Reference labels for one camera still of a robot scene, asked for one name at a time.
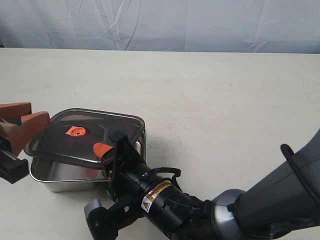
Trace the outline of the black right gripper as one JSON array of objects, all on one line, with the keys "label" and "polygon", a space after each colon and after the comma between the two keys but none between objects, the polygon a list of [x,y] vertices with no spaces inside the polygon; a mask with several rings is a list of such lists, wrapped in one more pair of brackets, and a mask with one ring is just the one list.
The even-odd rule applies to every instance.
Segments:
[{"label": "black right gripper", "polygon": [[141,207],[150,190],[150,168],[122,131],[109,137],[113,146],[97,142],[95,156],[101,160],[108,177],[107,192],[114,204],[101,210],[107,218],[142,218],[147,212]]}]

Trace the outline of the black and grey right robot arm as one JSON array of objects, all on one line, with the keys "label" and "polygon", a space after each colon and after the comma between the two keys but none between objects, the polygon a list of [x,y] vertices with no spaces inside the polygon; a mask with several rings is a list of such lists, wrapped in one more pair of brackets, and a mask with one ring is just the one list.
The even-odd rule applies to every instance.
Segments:
[{"label": "black and grey right robot arm", "polygon": [[84,213],[95,240],[114,240],[119,230],[147,218],[171,240],[274,240],[320,224],[320,136],[294,152],[280,150],[280,166],[251,189],[229,189],[213,200],[185,193],[178,168],[149,168],[116,131],[112,145],[97,143],[94,153],[108,178],[109,208],[97,199]]}]

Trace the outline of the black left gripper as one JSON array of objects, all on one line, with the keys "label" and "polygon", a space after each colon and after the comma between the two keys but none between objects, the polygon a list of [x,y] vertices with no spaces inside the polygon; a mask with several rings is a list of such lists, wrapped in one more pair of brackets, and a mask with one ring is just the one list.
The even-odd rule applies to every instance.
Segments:
[{"label": "black left gripper", "polygon": [[[17,102],[1,104],[0,118],[0,177],[14,184],[29,174],[28,160],[17,156],[50,124],[50,115],[46,111],[32,113],[30,102]],[[10,118],[20,118],[21,124],[5,120]]]}]

